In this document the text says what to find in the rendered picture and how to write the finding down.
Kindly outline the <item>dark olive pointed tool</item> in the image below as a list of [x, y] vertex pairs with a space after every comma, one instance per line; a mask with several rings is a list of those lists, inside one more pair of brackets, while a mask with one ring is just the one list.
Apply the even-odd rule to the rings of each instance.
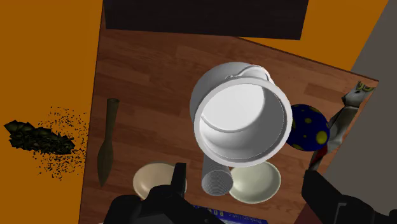
[[116, 116], [120, 100], [115, 98], [107, 99], [106, 107], [106, 128], [104, 141], [97, 155], [97, 173], [100, 186], [104, 186], [112, 169], [113, 164], [113, 131], [116, 123]]

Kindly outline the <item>beige bowl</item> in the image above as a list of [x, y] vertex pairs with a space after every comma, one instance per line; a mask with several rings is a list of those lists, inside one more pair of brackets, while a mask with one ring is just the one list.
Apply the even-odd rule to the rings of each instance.
[[175, 164], [161, 161], [142, 166], [134, 174], [134, 191], [142, 200], [146, 199], [153, 187], [171, 184], [174, 168]]

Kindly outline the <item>large white cup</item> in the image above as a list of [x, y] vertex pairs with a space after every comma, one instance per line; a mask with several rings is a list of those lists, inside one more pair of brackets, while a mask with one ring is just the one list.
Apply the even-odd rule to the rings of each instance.
[[213, 161], [249, 167], [273, 157], [292, 129], [291, 104], [261, 66], [227, 62], [195, 84], [190, 118], [199, 148]]

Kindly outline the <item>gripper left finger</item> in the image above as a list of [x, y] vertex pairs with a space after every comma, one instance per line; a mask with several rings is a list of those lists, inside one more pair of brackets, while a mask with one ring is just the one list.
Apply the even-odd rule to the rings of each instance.
[[146, 199], [121, 195], [113, 199], [104, 224], [136, 224], [139, 218], [165, 215], [173, 224], [224, 224], [204, 208], [185, 200], [186, 164], [177, 163], [171, 184], [153, 187]]

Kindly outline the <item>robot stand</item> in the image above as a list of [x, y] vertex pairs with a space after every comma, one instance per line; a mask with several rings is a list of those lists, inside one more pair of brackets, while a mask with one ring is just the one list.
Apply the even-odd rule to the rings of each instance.
[[103, 0], [106, 27], [299, 40], [309, 0]]

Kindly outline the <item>blue book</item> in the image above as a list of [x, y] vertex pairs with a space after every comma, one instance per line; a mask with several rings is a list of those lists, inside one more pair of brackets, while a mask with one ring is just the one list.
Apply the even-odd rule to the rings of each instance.
[[250, 216], [244, 216], [236, 213], [229, 213], [222, 210], [212, 209], [208, 207], [202, 207], [193, 205], [196, 209], [205, 209], [209, 211], [211, 214], [215, 215], [218, 219], [220, 219], [225, 224], [268, 224], [267, 220], [253, 218]]

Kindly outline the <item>blue ball with yellow spots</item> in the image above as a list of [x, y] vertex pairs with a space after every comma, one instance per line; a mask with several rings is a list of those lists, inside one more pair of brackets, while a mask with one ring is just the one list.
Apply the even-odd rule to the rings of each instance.
[[317, 151], [326, 146], [330, 126], [325, 116], [306, 104], [294, 104], [291, 109], [293, 123], [286, 143], [300, 151]]

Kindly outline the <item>grey ribbed cylinder cup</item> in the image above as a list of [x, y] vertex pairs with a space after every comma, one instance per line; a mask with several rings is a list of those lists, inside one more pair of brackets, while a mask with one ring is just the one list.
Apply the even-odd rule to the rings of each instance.
[[201, 184], [205, 193], [212, 196], [222, 196], [232, 189], [233, 177], [229, 167], [213, 161], [204, 154]]

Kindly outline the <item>grey toy figure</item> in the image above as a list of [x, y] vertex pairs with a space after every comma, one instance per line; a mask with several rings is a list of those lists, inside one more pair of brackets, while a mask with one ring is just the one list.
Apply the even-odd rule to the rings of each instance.
[[308, 170], [316, 171], [323, 160], [323, 157], [337, 149], [343, 141], [343, 136], [356, 116], [360, 104], [375, 90], [362, 82], [358, 82], [355, 87], [342, 97], [344, 107], [330, 118], [330, 137], [326, 146], [315, 151], [310, 160]]

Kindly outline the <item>brown wooden table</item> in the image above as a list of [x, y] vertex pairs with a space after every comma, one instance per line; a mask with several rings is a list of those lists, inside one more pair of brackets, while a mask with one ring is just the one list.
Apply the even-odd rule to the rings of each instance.
[[[101, 27], [94, 79], [87, 157], [78, 224], [100, 223], [111, 201], [133, 193], [135, 172], [155, 161], [187, 164], [186, 199], [210, 207], [293, 224], [304, 207], [303, 174], [311, 154], [284, 146], [270, 159], [282, 176], [270, 200], [245, 204], [230, 195], [213, 197], [201, 187], [203, 154], [193, 135], [191, 92], [210, 68], [225, 62], [264, 67], [292, 104], [308, 104], [331, 117], [357, 82], [377, 80], [327, 66], [245, 39], [226, 36], [116, 31]], [[104, 141], [107, 99], [119, 99], [113, 131], [113, 164], [104, 186], [97, 155]]]

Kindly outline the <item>pale greenish white bowl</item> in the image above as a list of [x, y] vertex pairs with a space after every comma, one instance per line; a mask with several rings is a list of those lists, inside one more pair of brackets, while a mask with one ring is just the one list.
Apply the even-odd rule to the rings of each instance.
[[229, 191], [230, 195], [246, 204], [257, 204], [271, 199], [281, 186], [281, 174], [269, 162], [250, 167], [234, 167], [231, 175], [233, 187]]

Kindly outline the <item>dark leafy clump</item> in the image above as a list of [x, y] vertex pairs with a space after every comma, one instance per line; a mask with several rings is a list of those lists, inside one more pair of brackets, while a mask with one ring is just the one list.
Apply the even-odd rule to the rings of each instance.
[[4, 128], [10, 146], [30, 156], [38, 176], [62, 181], [70, 174], [83, 175], [89, 130], [86, 111], [52, 106], [36, 124], [13, 120]]

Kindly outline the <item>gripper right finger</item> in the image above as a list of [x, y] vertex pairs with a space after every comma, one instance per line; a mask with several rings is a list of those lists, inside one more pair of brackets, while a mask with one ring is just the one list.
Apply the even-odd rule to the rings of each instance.
[[302, 197], [322, 224], [397, 224], [397, 209], [381, 214], [361, 199], [340, 193], [314, 170], [305, 171]]

